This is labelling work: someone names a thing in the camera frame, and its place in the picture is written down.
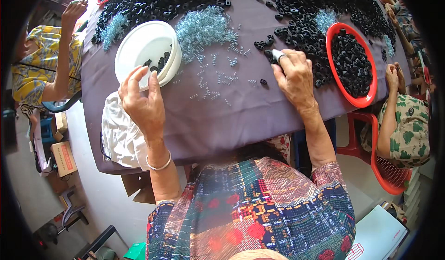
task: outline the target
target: hand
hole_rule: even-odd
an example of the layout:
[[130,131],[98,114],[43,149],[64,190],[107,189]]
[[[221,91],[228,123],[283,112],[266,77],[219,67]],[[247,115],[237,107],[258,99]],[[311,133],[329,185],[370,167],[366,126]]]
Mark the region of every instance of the hand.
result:
[[389,14],[390,11],[392,11],[391,4],[389,4],[389,3],[385,3],[385,11],[386,11],[386,13],[388,13],[388,14]]
[[396,67],[392,64],[386,66],[386,80],[388,82],[389,92],[397,93],[399,89],[399,77],[397,76]]
[[76,21],[86,12],[88,0],[74,0],[66,7],[62,14],[62,28],[71,31],[74,29]]
[[397,77],[399,79],[399,93],[405,94],[406,93],[405,76],[403,75],[402,68],[400,68],[398,62],[394,62],[394,67],[396,68]]
[[399,22],[397,21],[394,11],[392,11],[392,9],[389,9],[389,10],[386,10],[386,12],[388,13],[388,17],[391,20],[392,24],[397,27],[397,25],[399,25]]
[[144,134],[147,145],[164,138],[165,109],[156,71],[148,79],[148,97],[141,96],[139,81],[147,74],[148,66],[134,68],[118,89],[126,113]]
[[312,61],[302,51],[282,50],[280,66],[272,64],[275,79],[286,98],[302,113],[317,104],[313,91]]

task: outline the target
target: cardboard box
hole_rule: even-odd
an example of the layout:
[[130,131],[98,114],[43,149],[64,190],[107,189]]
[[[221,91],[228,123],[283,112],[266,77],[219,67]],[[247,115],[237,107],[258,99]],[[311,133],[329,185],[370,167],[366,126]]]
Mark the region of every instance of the cardboard box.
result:
[[409,230],[377,205],[356,223],[356,238],[345,259],[385,260],[405,240]]
[[133,198],[134,202],[156,204],[149,171],[121,175],[121,178],[128,196],[140,190]]
[[53,132],[53,139],[57,142],[60,142],[63,139],[62,133],[57,130],[56,119],[54,117],[51,120],[51,131]]
[[77,171],[77,166],[71,152],[70,142],[60,142],[51,145],[51,151],[53,151],[54,158],[57,163],[57,169],[59,177],[71,174]]
[[68,122],[66,121],[66,111],[56,113],[57,131],[63,134],[68,129]]

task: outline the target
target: green bag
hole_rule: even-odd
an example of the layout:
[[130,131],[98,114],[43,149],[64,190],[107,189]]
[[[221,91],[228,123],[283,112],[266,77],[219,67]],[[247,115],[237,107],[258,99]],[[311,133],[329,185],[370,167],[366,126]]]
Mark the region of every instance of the green bag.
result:
[[125,253],[124,258],[132,260],[145,260],[145,243],[133,244],[128,252]]

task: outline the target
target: red plastic chair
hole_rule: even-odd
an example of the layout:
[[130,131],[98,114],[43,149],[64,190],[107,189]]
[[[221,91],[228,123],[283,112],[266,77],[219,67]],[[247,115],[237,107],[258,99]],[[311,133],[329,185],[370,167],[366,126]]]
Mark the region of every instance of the red plastic chair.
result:
[[[372,127],[372,151],[366,152],[359,143],[355,128],[354,119],[370,123]],[[337,147],[337,153],[358,157],[369,164],[382,188],[392,195],[401,194],[408,187],[411,179],[411,169],[398,168],[384,158],[378,157],[375,153],[375,146],[378,138],[378,122],[372,113],[350,112],[348,113],[349,123],[349,144],[346,147]]]

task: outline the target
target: white box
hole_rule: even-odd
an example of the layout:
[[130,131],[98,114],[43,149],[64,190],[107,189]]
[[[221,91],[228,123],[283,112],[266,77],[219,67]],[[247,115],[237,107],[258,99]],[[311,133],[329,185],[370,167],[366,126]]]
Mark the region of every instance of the white box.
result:
[[402,223],[377,205],[356,224],[356,238],[346,260],[385,260],[408,233]]

